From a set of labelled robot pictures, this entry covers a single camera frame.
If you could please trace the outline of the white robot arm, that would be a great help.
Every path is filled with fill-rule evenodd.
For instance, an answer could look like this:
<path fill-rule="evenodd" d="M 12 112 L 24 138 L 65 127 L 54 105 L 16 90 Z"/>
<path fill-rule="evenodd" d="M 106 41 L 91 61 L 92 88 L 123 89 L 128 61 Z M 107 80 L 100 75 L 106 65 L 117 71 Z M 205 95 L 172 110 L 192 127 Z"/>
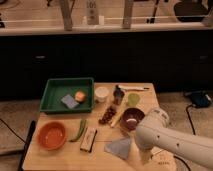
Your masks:
<path fill-rule="evenodd" d="M 169 116 L 161 108 L 152 108 L 147 114 L 129 108 L 124 118 L 140 151 L 159 147 L 213 170 L 213 139 L 169 129 Z"/>

